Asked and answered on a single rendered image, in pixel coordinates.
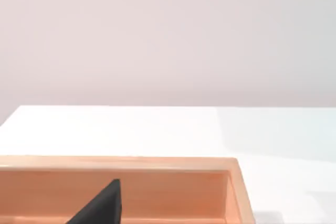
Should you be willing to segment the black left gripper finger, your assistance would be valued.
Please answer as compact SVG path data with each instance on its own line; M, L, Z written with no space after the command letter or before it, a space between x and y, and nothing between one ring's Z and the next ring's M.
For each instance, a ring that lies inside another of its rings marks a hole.
M121 224L120 179L114 179L66 224Z

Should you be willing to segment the shallow salmon-coloured box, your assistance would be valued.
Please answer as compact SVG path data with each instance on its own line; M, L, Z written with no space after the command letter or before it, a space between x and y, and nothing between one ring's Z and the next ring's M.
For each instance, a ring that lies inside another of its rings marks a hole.
M0 156L0 224L66 224L112 180L121 224L256 224L230 157Z

